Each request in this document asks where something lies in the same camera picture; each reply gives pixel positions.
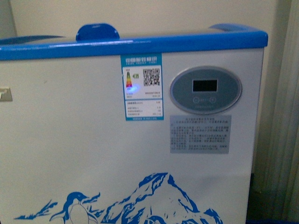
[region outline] blue freezer lid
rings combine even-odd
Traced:
[[[216,24],[196,34],[120,38],[116,29],[100,23],[84,25],[72,41],[48,35],[2,39],[0,60],[253,49],[267,44],[266,32],[240,24]]]

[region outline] digital display panel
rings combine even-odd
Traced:
[[[193,92],[208,91],[217,91],[217,80],[193,80]]]

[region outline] instruction label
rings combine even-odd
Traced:
[[[162,55],[121,56],[126,120],[163,120]]]
[[[228,154],[231,115],[170,116],[171,153]]]

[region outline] penguin graphic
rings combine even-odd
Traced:
[[[81,192],[70,193],[66,198],[62,211],[54,214],[49,221],[55,218],[62,218],[64,224],[91,224],[90,220],[98,223],[97,218],[81,204],[82,200],[87,198]]]

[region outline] white freezer body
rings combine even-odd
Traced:
[[[190,220],[194,211],[185,208],[185,215],[179,208],[175,216],[169,206],[178,186],[188,195],[181,191],[178,201],[196,204],[198,223],[245,223],[262,60],[263,49],[162,53],[164,120],[154,121],[126,121],[120,56],[0,62],[1,85],[13,95],[13,102],[0,104],[1,224],[67,223],[70,218],[50,218],[63,211],[71,192],[100,193],[90,212],[103,214],[81,223],[101,223],[110,205],[132,198],[152,174],[160,174],[156,197],[144,201],[142,212],[166,223],[181,223],[180,216]],[[192,115],[173,104],[170,85],[198,66],[221,67],[241,80],[237,103],[213,115],[231,115],[228,154],[170,153],[170,116]],[[169,177],[176,185],[166,183]],[[15,219],[37,213],[50,200],[57,204],[47,215]],[[73,214],[86,220],[86,213],[75,212],[77,205]],[[204,214],[209,208],[220,220]]]

